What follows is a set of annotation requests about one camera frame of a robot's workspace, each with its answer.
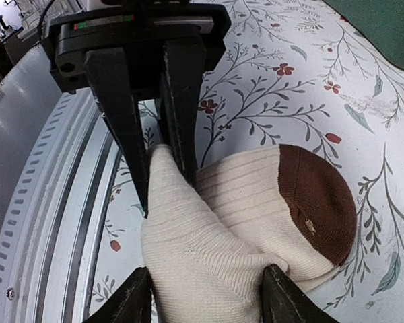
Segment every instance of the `vine pattern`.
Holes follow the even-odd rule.
[[[404,262],[404,212],[400,210],[394,202],[389,186],[389,177],[392,177],[394,172],[386,157],[386,145],[383,151],[383,160],[380,170],[373,178],[367,176],[362,177],[362,181],[358,182],[359,203],[358,208],[358,233],[353,255],[340,268],[338,276],[345,277],[345,291],[337,296],[335,300],[326,303],[324,310],[336,308],[344,303],[348,297],[355,296],[355,283],[363,283],[365,277],[371,273],[371,265],[367,262],[369,254],[377,254],[380,256],[380,246],[382,245],[382,226],[380,225],[380,217],[390,217],[394,226],[396,250],[391,252],[389,256],[390,262],[386,270],[386,274],[381,278],[378,287],[374,290],[371,296],[378,293],[388,291],[393,288],[401,274],[401,263]],[[376,203],[372,202],[372,191],[376,186],[381,186],[385,198],[387,209],[379,213],[382,205],[376,208]]]
[[[380,110],[380,105],[385,106],[384,112],[380,113],[380,116],[382,123],[389,130],[392,123],[398,123],[400,115],[404,114],[404,76],[386,62],[377,50],[366,44],[359,32],[351,32],[338,22],[337,25],[341,29],[339,39],[313,44],[328,54],[327,57],[322,58],[327,62],[327,65],[323,67],[326,72],[318,76],[325,83],[335,82],[341,77],[349,81],[349,77],[355,71],[352,70],[354,68],[360,72],[363,81],[374,82],[374,93],[367,100],[359,100],[350,96],[342,98],[350,104],[355,104],[361,110],[365,110],[369,106],[375,106],[373,110]],[[353,62],[351,67],[346,65],[347,59],[351,59]],[[364,64],[368,64],[368,59],[374,61],[376,73],[364,66]],[[386,86],[390,87],[395,95],[389,104],[376,98]]]
[[[317,10],[321,6],[318,1],[308,4],[303,0],[224,0],[222,4],[232,18],[229,34],[237,36],[250,32],[258,38],[267,37],[272,42],[291,44],[293,42],[282,35],[281,24],[295,21],[296,12],[302,14],[302,21],[295,25],[295,30],[317,34],[323,29],[323,19]]]
[[[260,146],[264,146],[268,142],[276,145],[281,135],[271,130],[274,128],[272,122],[281,118],[288,118],[304,124],[306,127],[306,141],[309,141],[313,135],[318,137],[318,144],[312,151],[314,153],[321,152],[328,162],[335,167],[342,167],[336,161],[339,155],[333,144],[338,144],[339,141],[329,140],[332,137],[318,130],[313,124],[315,121],[314,115],[317,113],[327,118],[330,117],[330,114],[323,110],[325,105],[321,104],[318,108],[315,108],[313,104],[310,104],[309,108],[302,106],[295,112],[289,112],[290,107],[284,104],[284,102],[290,100],[290,95],[306,94],[308,87],[315,85],[314,80],[297,81],[296,83],[287,81],[288,77],[294,73],[294,68],[287,63],[271,64],[270,61],[273,59],[282,59],[278,51],[267,52],[264,48],[254,44],[251,52],[248,46],[237,42],[233,50],[227,52],[226,61],[229,62],[230,66],[226,69],[226,72],[216,80],[212,77],[209,78],[212,85],[205,87],[205,91],[199,100],[198,108],[209,121],[203,126],[203,129],[209,133],[209,139],[201,157],[200,167],[205,165],[211,148],[215,144],[226,140],[227,131],[237,121],[244,121],[250,125],[248,133],[250,136],[253,136],[256,132],[261,135]],[[244,65],[250,65],[250,67],[257,70],[269,73],[266,77],[260,75],[256,79],[251,79],[250,87],[245,92],[242,87],[235,86],[236,81],[241,80],[237,69]],[[239,109],[233,115],[224,113],[226,99],[219,97],[217,91],[217,88],[225,83],[232,86],[233,92],[240,100]],[[273,97],[277,97],[278,100],[273,106],[270,106],[269,102],[272,101]],[[255,113],[257,109],[254,109],[254,106],[260,105],[263,109]]]
[[[111,249],[114,250],[115,252],[120,251],[121,244],[117,240],[119,237],[118,232],[126,232],[126,231],[124,229],[114,229],[109,219],[105,220],[103,227],[106,234],[108,235],[109,245]]]
[[[103,303],[108,300],[114,293],[115,279],[109,279],[110,275],[106,275],[100,282],[95,282],[92,290],[92,297],[97,303]]]

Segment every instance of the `brown beanie crown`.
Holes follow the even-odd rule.
[[[302,235],[334,266],[343,264],[355,238],[356,208],[340,173],[303,148],[280,145],[278,183]]]

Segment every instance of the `floral tablecloth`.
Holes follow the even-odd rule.
[[[356,242],[339,274],[310,296],[342,323],[404,323],[404,71],[322,1],[220,3],[233,22],[222,61],[203,80],[199,165],[287,143],[337,167],[355,197]],[[140,108],[146,143],[153,145],[159,140],[153,102]],[[141,222],[122,161],[91,313],[143,264]]]

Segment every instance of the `red flower print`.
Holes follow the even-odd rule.
[[[120,243],[116,240],[111,240],[110,242],[110,247],[112,248],[112,250],[114,250],[115,252],[120,251],[121,246]]]
[[[340,143],[341,142],[341,138],[338,137],[336,134],[334,133],[327,133],[325,135],[326,139],[328,139],[330,142],[332,143]]]
[[[279,67],[274,67],[272,70],[276,71],[278,75],[284,76],[284,75],[292,75],[292,71],[294,70],[293,67],[288,66],[289,64],[287,63],[282,63],[280,64]]]
[[[335,94],[339,93],[339,89],[341,89],[341,86],[338,84],[334,84],[331,81],[328,82],[328,85],[324,86],[325,90],[329,91],[330,89],[333,90]]]
[[[214,113],[214,109],[218,107],[218,104],[214,102],[214,100],[203,100],[199,107],[198,111],[205,111],[206,114]]]

